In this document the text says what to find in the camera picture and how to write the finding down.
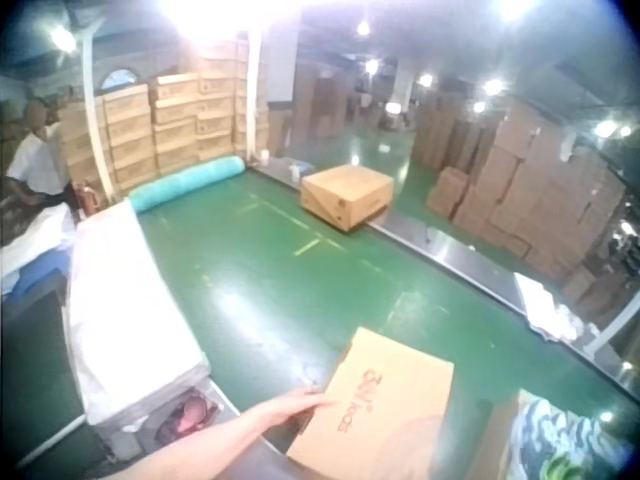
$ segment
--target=person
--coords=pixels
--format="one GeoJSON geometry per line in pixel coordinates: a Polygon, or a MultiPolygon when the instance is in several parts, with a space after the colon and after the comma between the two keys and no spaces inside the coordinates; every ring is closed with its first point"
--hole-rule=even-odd
{"type": "Polygon", "coordinates": [[[332,403],[324,393],[294,390],[260,403],[234,420],[183,437],[103,480],[211,480],[269,428],[332,403]]]}
{"type": "Polygon", "coordinates": [[[79,205],[60,156],[59,123],[47,126],[47,114],[43,100],[27,104],[24,122],[29,133],[7,170],[9,188],[25,205],[41,209],[66,202],[75,212],[79,205]]]}

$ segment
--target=patterned fabric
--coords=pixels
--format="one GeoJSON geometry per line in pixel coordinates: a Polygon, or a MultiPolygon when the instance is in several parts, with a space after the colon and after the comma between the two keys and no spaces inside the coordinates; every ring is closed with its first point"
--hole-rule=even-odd
{"type": "Polygon", "coordinates": [[[511,431],[508,480],[610,479],[630,458],[630,445],[603,432],[597,421],[568,424],[545,399],[530,403],[511,431]]]}

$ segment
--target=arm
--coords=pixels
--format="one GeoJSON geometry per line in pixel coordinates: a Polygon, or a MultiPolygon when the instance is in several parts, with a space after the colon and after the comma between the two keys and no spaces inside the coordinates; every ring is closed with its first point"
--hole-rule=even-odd
{"type": "Polygon", "coordinates": [[[308,390],[276,397],[234,420],[178,440],[106,480],[211,480],[269,428],[328,403],[324,394],[308,390]]]}
{"type": "Polygon", "coordinates": [[[33,207],[42,201],[42,195],[28,192],[22,183],[15,178],[7,177],[7,179],[9,180],[9,188],[22,203],[33,207]]]}

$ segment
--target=fingers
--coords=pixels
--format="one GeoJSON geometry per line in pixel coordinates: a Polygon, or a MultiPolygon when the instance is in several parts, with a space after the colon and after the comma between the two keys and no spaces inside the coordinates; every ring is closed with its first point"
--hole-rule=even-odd
{"type": "Polygon", "coordinates": [[[301,397],[296,402],[294,413],[304,412],[311,408],[327,407],[336,403],[335,400],[330,399],[324,393],[311,393],[301,397]]]}
{"type": "Polygon", "coordinates": [[[301,395],[310,395],[312,393],[318,393],[318,389],[314,386],[305,385],[304,387],[294,388],[290,392],[285,393],[285,395],[301,396],[301,395]]]}

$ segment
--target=open cardboard box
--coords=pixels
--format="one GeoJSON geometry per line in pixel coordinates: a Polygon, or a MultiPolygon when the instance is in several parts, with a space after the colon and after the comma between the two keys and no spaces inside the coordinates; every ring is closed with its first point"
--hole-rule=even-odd
{"type": "Polygon", "coordinates": [[[335,480],[428,478],[453,365],[359,328],[287,455],[335,480]]]}

